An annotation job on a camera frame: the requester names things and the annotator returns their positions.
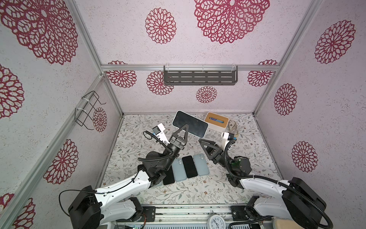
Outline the light blue case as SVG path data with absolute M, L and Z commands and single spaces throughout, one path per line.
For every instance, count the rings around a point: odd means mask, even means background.
M 187 180 L 185 167 L 181 158 L 177 158 L 172 163 L 173 175 L 176 182 Z
M 209 168 L 204 154 L 197 154 L 193 156 L 193 161 L 197 170 L 198 176 L 209 175 Z

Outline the purple bare phone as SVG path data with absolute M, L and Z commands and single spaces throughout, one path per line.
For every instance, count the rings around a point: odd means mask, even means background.
M 166 172 L 165 172 L 166 177 L 163 179 L 163 184 L 164 185 L 170 185 L 175 183 L 175 178 L 174 178 L 174 173 L 173 173 L 173 168 L 170 167 Z

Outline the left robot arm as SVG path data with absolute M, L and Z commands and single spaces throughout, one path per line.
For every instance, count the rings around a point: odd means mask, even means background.
M 135 175 L 104 188 L 86 186 L 78 191 L 65 212 L 74 229 L 96 229 L 116 219 L 134 221 L 141 216 L 143 208 L 133 195 L 162 182 L 188 142 L 188 124 L 174 132 L 167 142 L 162 138 L 164 132 L 156 133 L 158 130 L 159 127 L 154 127 L 153 132 L 144 131 L 143 134 L 147 139 L 154 139 L 161 144 L 164 152 L 151 151 L 145 158 L 138 158 L 141 165 Z

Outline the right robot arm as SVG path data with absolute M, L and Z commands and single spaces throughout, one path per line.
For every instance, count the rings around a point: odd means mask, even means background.
M 235 143 L 227 140 L 224 148 L 207 139 L 199 139 L 206 156 L 214 164 L 227 170 L 229 183 L 240 189 L 247 189 L 265 194 L 270 199 L 253 196 L 233 218 L 230 228 L 241 224 L 258 224 L 273 218 L 294 221 L 304 229 L 332 229 L 334 224 L 325 213 L 325 201 L 302 179 L 276 180 L 252 174 L 250 161 L 247 157 L 231 158 L 228 151 Z

